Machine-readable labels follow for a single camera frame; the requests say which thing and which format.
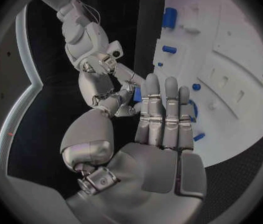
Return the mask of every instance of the wire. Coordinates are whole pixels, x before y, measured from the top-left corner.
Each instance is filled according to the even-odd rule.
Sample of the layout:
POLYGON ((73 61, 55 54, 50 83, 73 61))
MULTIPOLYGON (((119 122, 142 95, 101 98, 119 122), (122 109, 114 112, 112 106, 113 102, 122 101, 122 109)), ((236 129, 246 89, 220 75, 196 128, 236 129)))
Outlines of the wire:
POLYGON ((82 2, 81 0, 76 0, 76 1, 78 1, 79 3, 81 3, 81 4, 83 5, 83 7, 88 11, 88 13, 90 13, 90 15, 91 15, 91 16, 96 20, 96 22, 100 25, 101 16, 100 16, 99 11, 98 11, 97 9, 95 9, 94 7, 92 7, 92 6, 90 6, 90 5, 82 2), (93 9, 93 10, 97 13, 98 18, 91 12, 91 10, 90 10, 89 8, 93 9))

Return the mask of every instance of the humanoid robot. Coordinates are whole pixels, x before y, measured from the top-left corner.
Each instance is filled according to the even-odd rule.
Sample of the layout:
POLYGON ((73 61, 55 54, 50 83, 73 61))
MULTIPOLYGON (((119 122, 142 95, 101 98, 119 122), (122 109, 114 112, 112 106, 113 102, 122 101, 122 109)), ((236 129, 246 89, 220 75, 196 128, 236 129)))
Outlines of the humanoid robot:
POLYGON ((66 54, 79 71, 90 111, 68 128, 61 144, 65 165, 81 174, 81 191, 67 200, 82 223, 189 223, 206 195, 201 158, 193 153, 188 87, 165 82, 166 111, 155 74, 141 78, 117 63, 120 43, 109 43, 78 0, 43 0, 63 23, 66 54), (109 74, 120 82, 115 92, 109 74), (129 106, 134 90, 141 102, 129 106), (140 112, 135 142, 114 155, 113 116, 140 112))

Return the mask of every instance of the metal finger segment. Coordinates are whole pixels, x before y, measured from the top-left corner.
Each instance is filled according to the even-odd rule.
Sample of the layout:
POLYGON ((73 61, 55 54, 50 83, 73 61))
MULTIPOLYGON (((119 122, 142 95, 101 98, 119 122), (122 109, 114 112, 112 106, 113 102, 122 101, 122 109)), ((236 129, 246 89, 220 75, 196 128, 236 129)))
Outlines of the metal finger segment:
POLYGON ((192 105, 189 103, 189 88, 182 86, 179 89, 179 134, 178 150, 193 149, 193 135, 190 113, 188 112, 192 105))
POLYGON ((141 84, 142 104, 140 122, 135 134, 134 141, 137 143, 148 144, 149 137, 149 98, 146 82, 141 84))
POLYGON ((146 78, 149 95, 149 145, 161 146, 163 135, 162 100, 160 86, 155 74, 149 74, 146 78))
POLYGON ((176 78, 169 77, 165 82, 167 96, 166 125, 163 148, 176 149, 178 139, 178 83, 176 78))

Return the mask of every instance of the robotic hand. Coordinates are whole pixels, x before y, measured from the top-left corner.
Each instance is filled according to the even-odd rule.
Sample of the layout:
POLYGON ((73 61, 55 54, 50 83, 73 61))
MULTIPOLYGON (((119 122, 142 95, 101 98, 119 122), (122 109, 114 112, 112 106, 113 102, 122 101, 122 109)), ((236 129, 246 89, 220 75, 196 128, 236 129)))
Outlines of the robotic hand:
POLYGON ((165 88, 164 117, 157 76, 147 76, 135 142, 114 157, 109 118, 120 106, 114 102, 118 99, 101 101, 67 130, 63 160, 83 175, 81 191, 67 203, 82 223, 183 224, 195 219, 206 195, 206 175, 193 153, 189 89, 178 91, 173 77, 165 88))
POLYGON ((109 43, 103 28, 85 15, 84 4, 77 0, 43 0, 57 11, 57 18, 63 23, 65 51, 80 72, 79 87, 85 102, 97 107, 100 102, 114 94, 114 86, 108 74, 115 76, 126 90, 126 99, 121 103, 116 116, 132 116, 137 109, 128 106, 134 88, 141 85, 143 78, 132 70, 117 63, 123 56, 118 41, 109 43))

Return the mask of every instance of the blue object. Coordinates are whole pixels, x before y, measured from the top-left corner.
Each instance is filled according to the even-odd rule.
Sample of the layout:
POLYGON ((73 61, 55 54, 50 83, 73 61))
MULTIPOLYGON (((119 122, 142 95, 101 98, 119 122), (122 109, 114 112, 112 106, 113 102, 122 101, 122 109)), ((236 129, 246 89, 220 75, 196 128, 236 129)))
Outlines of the blue object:
POLYGON ((196 106, 195 102, 194 102, 193 100, 189 100, 189 103, 190 103, 191 105, 193 105, 194 115, 195 115, 195 117, 197 118, 198 110, 197 110, 197 106, 196 106))
POLYGON ((177 48, 171 46, 163 46, 163 51, 175 54, 177 52, 177 48))
POLYGON ((201 89, 201 85, 200 85, 200 84, 193 84, 193 85, 192 85, 192 88, 193 88, 193 90, 195 90, 195 91, 199 91, 199 90, 201 89))
POLYGON ((206 135, 204 133, 200 133, 199 135, 197 135, 196 137, 193 138, 193 140, 195 142, 197 142, 198 140, 202 139, 203 137, 205 137, 206 135))
POLYGON ((167 7, 165 14, 163 16, 163 24, 162 27, 169 27, 171 29, 175 28, 177 19, 177 10, 172 7, 167 7))
POLYGON ((142 101, 142 94, 141 88, 136 87, 133 95, 133 101, 141 102, 142 101))

